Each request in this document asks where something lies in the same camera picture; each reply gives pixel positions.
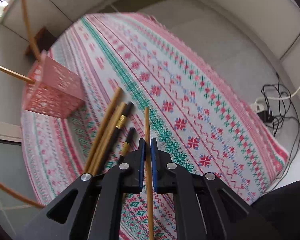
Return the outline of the black gold-banded chopstick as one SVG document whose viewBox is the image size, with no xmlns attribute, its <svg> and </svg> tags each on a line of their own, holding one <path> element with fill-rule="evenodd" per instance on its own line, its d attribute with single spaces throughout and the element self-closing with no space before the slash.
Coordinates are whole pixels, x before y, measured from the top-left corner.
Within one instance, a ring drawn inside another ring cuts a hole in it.
<svg viewBox="0 0 300 240">
<path fill-rule="evenodd" d="M 131 143 L 133 141 L 133 137 L 134 137 L 135 132 L 136 132 L 135 128 L 131 127 L 130 130 L 129 130 L 129 132 L 128 132 L 128 135 L 126 137 L 125 143 L 123 145 L 123 149 L 122 149 L 122 151 L 120 153 L 118 164 L 120 164 L 120 163 L 122 163 L 124 161 L 125 156 L 129 152 L 130 145 L 131 145 Z"/>
<path fill-rule="evenodd" d="M 117 139 L 119 137 L 119 134 L 121 132 L 121 129 L 123 128 L 123 126 L 125 125 L 128 116 L 130 115 L 132 109 L 134 108 L 134 103 L 132 103 L 131 101 L 128 102 L 124 108 L 124 110 L 122 111 L 119 119 L 116 122 L 116 126 L 114 127 L 114 130 L 111 134 L 111 138 L 108 142 L 107 148 L 104 152 L 103 158 L 102 160 L 99 162 L 99 166 L 98 166 L 98 170 L 96 172 L 95 175 L 99 174 L 102 170 L 103 167 L 109 157 L 110 152 L 112 151 L 112 148 L 114 147 L 115 143 L 117 142 Z"/>
</svg>

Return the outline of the red rimmed dark trash bin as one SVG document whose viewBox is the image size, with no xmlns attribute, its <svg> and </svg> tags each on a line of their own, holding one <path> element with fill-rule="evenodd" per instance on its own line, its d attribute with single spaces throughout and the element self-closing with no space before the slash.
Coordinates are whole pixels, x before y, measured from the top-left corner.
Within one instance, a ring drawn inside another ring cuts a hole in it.
<svg viewBox="0 0 300 240">
<path fill-rule="evenodd" d="M 39 52 L 43 50 L 48 51 L 50 47 L 56 42 L 57 38 L 53 36 L 46 26 L 43 26 L 42 29 L 34 37 Z"/>
</svg>

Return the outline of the white power strip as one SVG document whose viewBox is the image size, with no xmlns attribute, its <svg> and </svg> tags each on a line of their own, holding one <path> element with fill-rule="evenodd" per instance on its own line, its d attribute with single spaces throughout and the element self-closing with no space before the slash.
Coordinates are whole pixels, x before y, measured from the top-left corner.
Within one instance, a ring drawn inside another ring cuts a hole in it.
<svg viewBox="0 0 300 240">
<path fill-rule="evenodd" d="M 261 103 L 251 103 L 249 106 L 251 110 L 256 114 L 267 111 L 267 108 Z"/>
</svg>

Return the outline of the frosted glass door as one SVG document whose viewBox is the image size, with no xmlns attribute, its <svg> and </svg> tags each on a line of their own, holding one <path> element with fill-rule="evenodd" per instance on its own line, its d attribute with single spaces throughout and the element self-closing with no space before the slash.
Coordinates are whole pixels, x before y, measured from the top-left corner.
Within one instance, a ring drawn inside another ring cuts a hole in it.
<svg viewBox="0 0 300 240">
<path fill-rule="evenodd" d="M 13 191 L 38 201 L 27 174 L 20 144 L 0 142 L 0 182 Z M 38 208 L 21 202 L 0 189 L 0 225 L 11 238 L 38 212 Z"/>
</svg>

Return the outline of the wooden chopstick in basket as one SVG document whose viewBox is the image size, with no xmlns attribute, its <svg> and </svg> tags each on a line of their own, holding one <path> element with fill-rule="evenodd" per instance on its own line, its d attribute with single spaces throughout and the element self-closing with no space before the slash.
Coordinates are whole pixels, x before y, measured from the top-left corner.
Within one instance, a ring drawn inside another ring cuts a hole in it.
<svg viewBox="0 0 300 240">
<path fill-rule="evenodd" d="M 40 51 L 39 51 L 39 48 L 37 46 L 37 42 L 34 39 L 34 36 L 32 34 L 26 0 L 21 0 L 21 10 L 22 10 L 23 21 L 24 21 L 24 24 L 25 24 L 27 37 L 29 39 L 31 50 L 32 50 L 36 60 L 38 62 L 40 62 L 41 61 Z"/>
<path fill-rule="evenodd" d="M 7 68 L 5 68 L 3 66 L 0 66 L 0 71 L 3 72 L 3 73 L 6 73 L 6 74 L 8 74 L 8 75 L 10 75 L 12 77 L 15 77 L 15 78 L 17 78 L 19 80 L 22 80 L 22 81 L 24 81 L 24 82 L 26 82 L 28 84 L 34 84 L 35 83 L 35 81 L 33 79 L 31 79 L 31 78 L 29 78 L 29 77 L 27 77 L 25 75 L 21 75 L 21 74 L 19 74 L 17 72 L 14 72 L 14 71 L 12 71 L 10 69 L 7 69 Z"/>
</svg>

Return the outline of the wooden chopstick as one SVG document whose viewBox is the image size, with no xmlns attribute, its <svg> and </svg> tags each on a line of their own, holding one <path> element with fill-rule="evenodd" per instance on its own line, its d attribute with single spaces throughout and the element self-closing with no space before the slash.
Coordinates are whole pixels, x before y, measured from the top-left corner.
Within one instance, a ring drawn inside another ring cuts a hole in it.
<svg viewBox="0 0 300 240">
<path fill-rule="evenodd" d="M 145 170 L 146 170 L 146 194 L 149 239 L 154 240 L 154 219 L 153 219 L 153 190 L 152 190 L 152 167 L 150 153 L 150 123 L 149 108 L 145 108 Z"/>
<path fill-rule="evenodd" d="M 41 61 L 40 51 L 39 51 L 39 48 L 37 46 L 37 42 L 34 39 L 34 36 L 32 34 L 26 0 L 21 0 L 21 10 L 22 10 L 23 21 L 24 21 L 24 24 L 25 24 L 27 37 L 29 39 L 31 50 L 32 50 L 36 60 L 38 62 L 40 62 Z"/>
<path fill-rule="evenodd" d="M 102 136 L 106 130 L 107 123 L 113 114 L 117 100 L 120 97 L 121 92 L 122 92 L 122 89 L 120 87 L 117 87 L 117 89 L 115 90 L 114 96 L 112 97 L 112 100 L 107 107 L 106 113 L 105 113 L 103 120 L 98 128 L 98 131 L 96 133 L 96 137 L 93 141 L 93 144 L 90 148 L 88 159 L 87 159 L 87 162 L 84 167 L 84 173 L 88 173 L 89 167 L 91 166 L 91 163 L 93 161 L 94 154 L 95 154 L 97 147 L 102 139 Z"/>
<path fill-rule="evenodd" d="M 98 166 L 100 165 L 99 162 L 103 158 L 104 152 L 105 152 L 108 142 L 111 138 L 111 134 L 114 130 L 114 127 L 116 126 L 116 122 L 119 119 L 125 106 L 126 106 L 126 103 L 121 102 L 119 104 L 119 106 L 115 109 L 113 115 L 111 116 L 110 120 L 107 123 L 106 129 L 105 129 L 104 133 L 102 134 L 101 140 L 96 148 L 96 151 L 93 155 L 93 159 L 88 168 L 88 173 L 92 174 L 93 176 L 96 174 L 96 172 L 98 170 Z"/>
<path fill-rule="evenodd" d="M 29 78 L 29 77 L 27 77 L 25 75 L 21 75 L 21 74 L 19 74 L 17 72 L 14 72 L 14 71 L 12 71 L 10 69 L 7 69 L 7 68 L 5 68 L 3 66 L 0 66 L 0 71 L 3 72 L 3 73 L 6 73 L 6 74 L 8 74 L 8 75 L 10 75 L 12 77 L 15 77 L 15 78 L 17 78 L 19 80 L 22 80 L 22 81 L 24 81 L 24 82 L 26 82 L 28 84 L 34 84 L 35 83 L 35 81 L 33 79 L 31 79 L 31 78 Z"/>
<path fill-rule="evenodd" d="M 40 203 L 38 203 L 34 200 L 31 200 L 30 198 L 27 198 L 27 197 L 23 196 L 22 194 L 14 191 L 13 189 L 10 189 L 9 187 L 7 187 L 6 185 L 4 185 L 1 182 L 0 182 L 0 190 L 4 191 L 7 194 L 9 194 L 11 197 L 13 197 L 13 198 L 15 198 L 15 199 L 17 199 L 17 200 L 19 200 L 23 203 L 34 206 L 36 208 L 43 209 L 45 207 L 45 205 L 40 204 Z"/>
</svg>

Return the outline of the patterned red green tablecloth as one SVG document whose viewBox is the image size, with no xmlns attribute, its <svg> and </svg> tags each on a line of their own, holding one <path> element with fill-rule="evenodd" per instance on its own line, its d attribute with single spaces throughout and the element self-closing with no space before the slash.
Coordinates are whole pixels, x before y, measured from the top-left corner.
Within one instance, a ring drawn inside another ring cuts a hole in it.
<svg viewBox="0 0 300 240">
<path fill-rule="evenodd" d="M 118 165 L 131 127 L 136 132 L 127 155 L 145 140 L 148 107 L 150 153 L 155 138 L 174 163 L 199 176 L 214 173 L 270 223 L 253 203 L 282 171 L 287 151 L 230 86 L 155 19 L 137 13 L 89 14 L 47 53 L 80 76 L 84 104 L 65 119 L 23 110 L 24 158 L 40 204 L 47 206 L 84 174 L 98 128 L 120 87 L 115 109 L 130 101 L 134 108 L 97 175 Z M 154 239 L 177 239 L 173 196 L 154 191 L 153 173 L 152 190 Z M 142 191 L 123 195 L 119 239 L 149 239 L 145 162 Z"/>
</svg>

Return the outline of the black power adapter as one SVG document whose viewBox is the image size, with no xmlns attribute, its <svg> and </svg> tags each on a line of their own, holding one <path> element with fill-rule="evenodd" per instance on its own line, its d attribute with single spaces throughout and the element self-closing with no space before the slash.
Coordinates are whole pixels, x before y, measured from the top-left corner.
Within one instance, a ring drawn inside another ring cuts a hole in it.
<svg viewBox="0 0 300 240">
<path fill-rule="evenodd" d="M 274 120 L 272 111 L 264 110 L 257 113 L 258 117 L 262 120 L 263 123 L 271 123 Z"/>
</svg>

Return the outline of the pink perforated plastic basket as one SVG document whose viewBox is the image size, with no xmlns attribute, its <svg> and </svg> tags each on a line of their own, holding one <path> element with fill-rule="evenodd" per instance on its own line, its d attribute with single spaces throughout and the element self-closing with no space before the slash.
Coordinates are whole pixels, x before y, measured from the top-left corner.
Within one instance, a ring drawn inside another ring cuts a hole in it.
<svg viewBox="0 0 300 240">
<path fill-rule="evenodd" d="M 34 81 L 23 90 L 22 109 L 65 119 L 84 104 L 84 89 L 79 75 L 42 51 L 28 73 Z"/>
</svg>

